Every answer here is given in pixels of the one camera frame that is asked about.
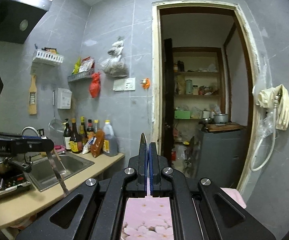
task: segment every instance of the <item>wooden grater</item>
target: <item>wooden grater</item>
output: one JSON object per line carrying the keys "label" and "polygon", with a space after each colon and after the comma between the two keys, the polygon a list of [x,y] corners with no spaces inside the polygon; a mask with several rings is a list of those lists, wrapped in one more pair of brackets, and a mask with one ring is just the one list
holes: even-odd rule
{"label": "wooden grater", "polygon": [[31,75],[31,86],[29,88],[29,114],[37,114],[36,76],[33,75]]}

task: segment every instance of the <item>brown packet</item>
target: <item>brown packet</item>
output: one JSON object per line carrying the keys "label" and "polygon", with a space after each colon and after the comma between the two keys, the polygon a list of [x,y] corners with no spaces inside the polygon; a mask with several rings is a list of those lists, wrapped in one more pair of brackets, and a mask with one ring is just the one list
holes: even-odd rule
{"label": "brown packet", "polygon": [[103,146],[103,140],[104,140],[104,132],[99,129],[95,133],[95,140],[94,143],[91,145],[90,152],[94,158],[98,157],[100,155],[102,146]]}

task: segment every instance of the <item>open door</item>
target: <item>open door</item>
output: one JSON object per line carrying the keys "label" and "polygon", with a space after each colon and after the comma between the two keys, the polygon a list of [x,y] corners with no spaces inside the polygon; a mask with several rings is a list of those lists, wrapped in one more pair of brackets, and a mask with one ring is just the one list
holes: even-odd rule
{"label": "open door", "polygon": [[174,75],[173,75],[173,54],[172,54],[172,39],[164,40],[165,64],[163,69],[164,86],[163,86],[163,141],[162,150],[163,156],[167,158],[171,166],[171,150],[174,145],[173,141],[173,99],[174,99]]}

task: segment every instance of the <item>red plastic bag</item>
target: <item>red plastic bag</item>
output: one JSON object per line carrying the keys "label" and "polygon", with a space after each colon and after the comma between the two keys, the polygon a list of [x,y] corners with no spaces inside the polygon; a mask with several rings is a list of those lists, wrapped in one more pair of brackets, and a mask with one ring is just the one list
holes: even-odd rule
{"label": "red plastic bag", "polygon": [[100,92],[100,73],[93,73],[91,78],[92,82],[89,86],[89,92],[92,98],[96,98]]}

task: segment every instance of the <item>stainless steel sink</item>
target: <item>stainless steel sink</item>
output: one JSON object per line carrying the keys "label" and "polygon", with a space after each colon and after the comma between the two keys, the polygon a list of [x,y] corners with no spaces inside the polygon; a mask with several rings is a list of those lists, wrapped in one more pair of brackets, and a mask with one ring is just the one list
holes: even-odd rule
{"label": "stainless steel sink", "polygon": [[[59,156],[65,169],[55,155],[53,155],[53,159],[64,180],[94,164],[92,161],[88,161],[69,152],[63,152]],[[47,157],[34,161],[32,163],[32,170],[30,173],[27,173],[27,175],[40,192],[58,184]]]}

